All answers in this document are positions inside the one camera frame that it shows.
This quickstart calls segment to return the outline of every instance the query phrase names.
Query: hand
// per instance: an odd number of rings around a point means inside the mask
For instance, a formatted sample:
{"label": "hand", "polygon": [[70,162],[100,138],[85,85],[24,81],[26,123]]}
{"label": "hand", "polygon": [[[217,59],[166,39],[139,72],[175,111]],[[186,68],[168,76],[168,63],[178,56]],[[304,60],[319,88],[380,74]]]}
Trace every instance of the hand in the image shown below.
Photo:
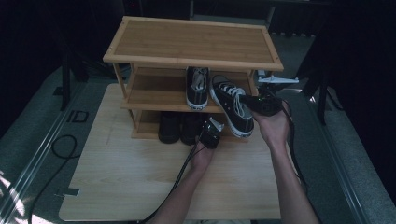
{"label": "hand", "polygon": [[214,149],[210,149],[204,146],[201,142],[197,143],[195,149],[195,156],[191,159],[191,169],[193,171],[204,174],[214,154]]}
{"label": "hand", "polygon": [[[283,106],[288,111],[288,105],[283,103]],[[285,115],[283,111],[279,111],[271,117],[265,117],[254,111],[251,111],[251,114],[259,123],[262,138],[271,150],[276,150],[276,148],[286,148],[289,123],[286,117],[287,115]]]}

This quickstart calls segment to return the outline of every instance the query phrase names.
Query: right arm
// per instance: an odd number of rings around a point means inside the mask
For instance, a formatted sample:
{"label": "right arm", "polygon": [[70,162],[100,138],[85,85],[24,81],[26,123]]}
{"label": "right arm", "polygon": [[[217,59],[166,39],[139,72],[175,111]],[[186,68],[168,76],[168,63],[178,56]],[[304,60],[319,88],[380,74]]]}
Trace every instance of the right arm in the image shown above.
{"label": "right arm", "polygon": [[294,173],[286,150],[289,132],[286,115],[283,111],[272,117],[265,117],[254,111],[252,114],[259,123],[262,138],[271,151],[282,223],[318,223],[318,218]]}

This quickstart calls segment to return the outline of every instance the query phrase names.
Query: black sneaker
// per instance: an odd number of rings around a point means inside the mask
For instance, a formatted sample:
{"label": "black sneaker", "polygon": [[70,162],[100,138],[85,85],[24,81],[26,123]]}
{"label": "black sneaker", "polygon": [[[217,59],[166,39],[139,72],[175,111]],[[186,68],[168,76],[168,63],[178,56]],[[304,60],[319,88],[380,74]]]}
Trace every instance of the black sneaker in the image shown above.
{"label": "black sneaker", "polygon": [[206,119],[205,113],[185,113],[181,122],[181,142],[188,146],[194,145],[195,137],[201,134]]}
{"label": "black sneaker", "polygon": [[207,105],[206,82],[209,79],[209,69],[188,67],[186,75],[187,105],[193,110],[202,110]]}
{"label": "black sneaker", "polygon": [[172,144],[180,138],[180,115],[173,111],[162,111],[158,138],[161,142]]}
{"label": "black sneaker", "polygon": [[245,95],[245,91],[237,88],[227,77],[214,76],[210,84],[210,95],[224,111],[233,134],[249,137],[254,128],[253,117],[246,105],[239,102],[239,95]]}

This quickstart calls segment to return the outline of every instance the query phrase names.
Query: bottom shelf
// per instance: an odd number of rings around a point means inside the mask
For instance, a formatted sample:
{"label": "bottom shelf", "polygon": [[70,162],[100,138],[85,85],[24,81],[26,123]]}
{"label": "bottom shelf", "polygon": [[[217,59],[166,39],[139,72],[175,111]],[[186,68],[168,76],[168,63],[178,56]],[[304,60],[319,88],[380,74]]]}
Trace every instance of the bottom shelf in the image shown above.
{"label": "bottom shelf", "polygon": [[[132,132],[132,138],[157,139],[160,128],[161,111],[139,111],[137,112],[137,127]],[[231,132],[224,114],[211,114],[212,118],[225,124],[220,134],[221,141],[247,142],[247,138],[238,138]]]}

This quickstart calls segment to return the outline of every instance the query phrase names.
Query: black and white sneaker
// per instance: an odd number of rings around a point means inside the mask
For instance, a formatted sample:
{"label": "black and white sneaker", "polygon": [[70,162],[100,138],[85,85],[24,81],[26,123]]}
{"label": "black and white sneaker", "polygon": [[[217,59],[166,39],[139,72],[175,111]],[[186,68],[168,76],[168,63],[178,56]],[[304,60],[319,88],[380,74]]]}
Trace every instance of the black and white sneaker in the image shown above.
{"label": "black and white sneaker", "polygon": [[231,131],[237,137],[249,137],[253,132],[253,117],[247,106],[239,102],[245,91],[237,88],[227,77],[214,76],[210,83],[210,95],[224,111]]}
{"label": "black and white sneaker", "polygon": [[186,75],[187,105],[193,110],[202,110],[207,105],[206,82],[209,79],[209,69],[203,67],[188,67]]}

